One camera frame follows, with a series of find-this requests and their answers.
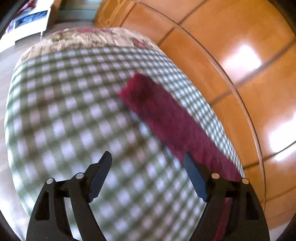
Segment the red cloth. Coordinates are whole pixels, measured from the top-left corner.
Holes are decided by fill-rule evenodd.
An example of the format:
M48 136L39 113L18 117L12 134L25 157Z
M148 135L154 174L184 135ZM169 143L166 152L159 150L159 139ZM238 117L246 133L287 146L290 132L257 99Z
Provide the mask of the red cloth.
M197 162L205 164L211 172L227 180L241 180L235 165L215 146L202 127L150 77L135 74L119 96L182 164L184 154L189 151ZM231 200L226 200L214 240L224 235L230 205Z

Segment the checkered bed sheet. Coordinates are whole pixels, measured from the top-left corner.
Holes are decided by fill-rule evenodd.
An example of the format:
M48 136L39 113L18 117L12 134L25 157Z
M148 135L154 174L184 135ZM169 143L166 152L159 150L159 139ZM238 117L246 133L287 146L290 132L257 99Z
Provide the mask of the checkered bed sheet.
M244 176L214 111L163 53L134 47L56 52L17 67L7 98L8 160L29 215L47 178L69 179L108 150L113 165L91 203L106 239L189 239L205 203L179 161L118 97L135 72L169 91ZM80 239L71 213L69 222Z

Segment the green and white gingham cloth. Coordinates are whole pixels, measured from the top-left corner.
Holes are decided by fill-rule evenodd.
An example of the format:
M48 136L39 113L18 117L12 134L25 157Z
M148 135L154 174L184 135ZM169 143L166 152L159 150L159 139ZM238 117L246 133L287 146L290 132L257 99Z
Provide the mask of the green and white gingham cloth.
M106 239L189 239L205 203L179 161L118 97L135 71L164 86L244 176L214 111L165 54L133 47L62 51L17 67L7 98L8 160L29 215L47 178L70 179L108 150L113 165L91 203ZM71 213L69 222L79 239Z

